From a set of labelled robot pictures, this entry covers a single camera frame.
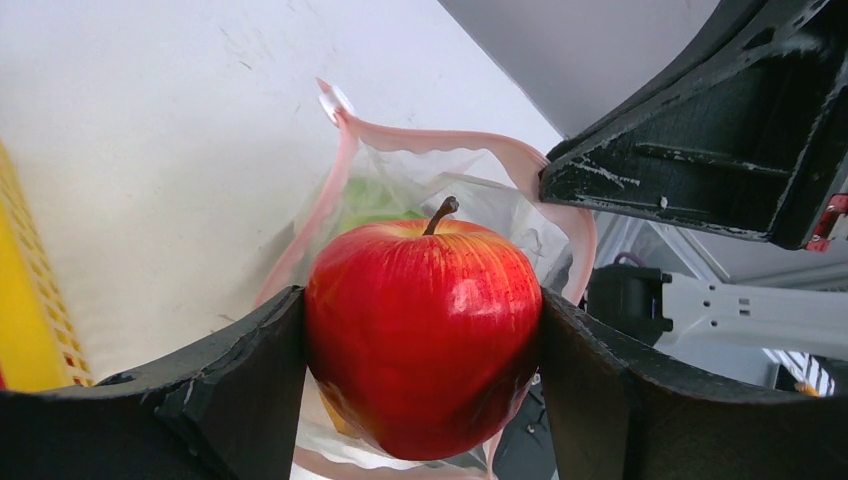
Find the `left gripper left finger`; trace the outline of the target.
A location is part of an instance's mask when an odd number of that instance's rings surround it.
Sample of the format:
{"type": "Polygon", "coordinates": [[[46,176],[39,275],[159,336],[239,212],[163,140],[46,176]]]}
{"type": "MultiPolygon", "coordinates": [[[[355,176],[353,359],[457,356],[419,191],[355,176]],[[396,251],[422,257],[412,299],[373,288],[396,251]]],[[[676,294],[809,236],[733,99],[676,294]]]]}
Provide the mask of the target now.
{"type": "Polygon", "coordinates": [[[286,479],[305,383],[303,291],[92,386],[1,395],[5,479],[286,479]]]}

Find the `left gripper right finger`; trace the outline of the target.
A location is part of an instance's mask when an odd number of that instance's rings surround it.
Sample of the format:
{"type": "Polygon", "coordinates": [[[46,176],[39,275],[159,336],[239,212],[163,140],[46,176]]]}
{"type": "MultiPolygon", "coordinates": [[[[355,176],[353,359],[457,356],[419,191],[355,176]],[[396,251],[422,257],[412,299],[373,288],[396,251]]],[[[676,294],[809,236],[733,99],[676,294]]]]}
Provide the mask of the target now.
{"type": "Polygon", "coordinates": [[[680,362],[545,291],[541,376],[563,479],[843,479],[847,399],[680,362]]]}

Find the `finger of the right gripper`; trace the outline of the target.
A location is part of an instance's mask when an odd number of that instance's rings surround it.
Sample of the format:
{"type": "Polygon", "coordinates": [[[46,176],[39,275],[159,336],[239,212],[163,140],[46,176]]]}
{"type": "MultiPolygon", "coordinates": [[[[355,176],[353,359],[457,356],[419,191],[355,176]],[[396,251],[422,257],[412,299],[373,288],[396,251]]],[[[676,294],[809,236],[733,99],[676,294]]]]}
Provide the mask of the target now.
{"type": "Polygon", "coordinates": [[[721,1],[625,102],[549,153],[543,202],[788,250],[847,216],[847,5],[721,1]]]}

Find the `yellow plastic basket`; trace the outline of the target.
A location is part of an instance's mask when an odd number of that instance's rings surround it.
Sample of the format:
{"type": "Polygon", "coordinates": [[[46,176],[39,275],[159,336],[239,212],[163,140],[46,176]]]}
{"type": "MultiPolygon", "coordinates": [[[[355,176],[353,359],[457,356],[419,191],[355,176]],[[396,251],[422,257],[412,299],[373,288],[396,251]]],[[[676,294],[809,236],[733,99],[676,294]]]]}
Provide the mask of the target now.
{"type": "Polygon", "coordinates": [[[96,384],[7,151],[1,150],[1,388],[96,384]]]}

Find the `red tomato toy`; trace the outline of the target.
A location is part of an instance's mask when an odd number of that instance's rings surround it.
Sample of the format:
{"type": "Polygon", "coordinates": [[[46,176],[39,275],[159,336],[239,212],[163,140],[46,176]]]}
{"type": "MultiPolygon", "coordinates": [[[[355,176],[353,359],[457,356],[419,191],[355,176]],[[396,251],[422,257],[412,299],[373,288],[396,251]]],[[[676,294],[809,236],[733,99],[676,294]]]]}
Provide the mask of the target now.
{"type": "Polygon", "coordinates": [[[516,414],[539,364],[542,289],[525,254],[455,218],[370,223],[333,239],[305,287],[307,364],[369,444],[402,460],[468,451],[516,414]]]}

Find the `clear pink-dotted zip bag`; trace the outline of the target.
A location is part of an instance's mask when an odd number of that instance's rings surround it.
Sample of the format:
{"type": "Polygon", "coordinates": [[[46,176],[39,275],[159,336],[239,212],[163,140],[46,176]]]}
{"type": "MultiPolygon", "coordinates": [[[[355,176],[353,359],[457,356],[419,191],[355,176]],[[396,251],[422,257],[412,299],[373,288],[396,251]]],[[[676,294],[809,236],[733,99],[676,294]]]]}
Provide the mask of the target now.
{"type": "MultiPolygon", "coordinates": [[[[335,86],[321,85],[320,104],[339,131],[336,159],[293,223],[293,236],[258,294],[265,302],[302,284],[319,250],[363,224],[433,214],[455,195],[460,217],[515,243],[537,277],[578,303],[592,274],[597,229],[590,212],[542,203],[545,156],[504,135],[376,125],[357,116],[335,86]]],[[[478,447],[431,462],[397,460],[354,437],[307,377],[293,473],[298,479],[548,479],[555,471],[550,428],[534,378],[514,419],[478,447]]]]}

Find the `green cabbage toy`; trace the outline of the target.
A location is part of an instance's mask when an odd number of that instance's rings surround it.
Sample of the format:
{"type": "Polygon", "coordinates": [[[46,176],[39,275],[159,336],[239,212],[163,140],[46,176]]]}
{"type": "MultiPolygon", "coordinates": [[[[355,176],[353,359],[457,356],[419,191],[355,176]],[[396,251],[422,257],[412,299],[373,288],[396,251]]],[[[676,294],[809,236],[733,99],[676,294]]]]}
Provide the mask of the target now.
{"type": "Polygon", "coordinates": [[[339,235],[358,226],[384,221],[424,218],[420,201],[391,178],[354,175],[336,204],[330,232],[339,235]]]}

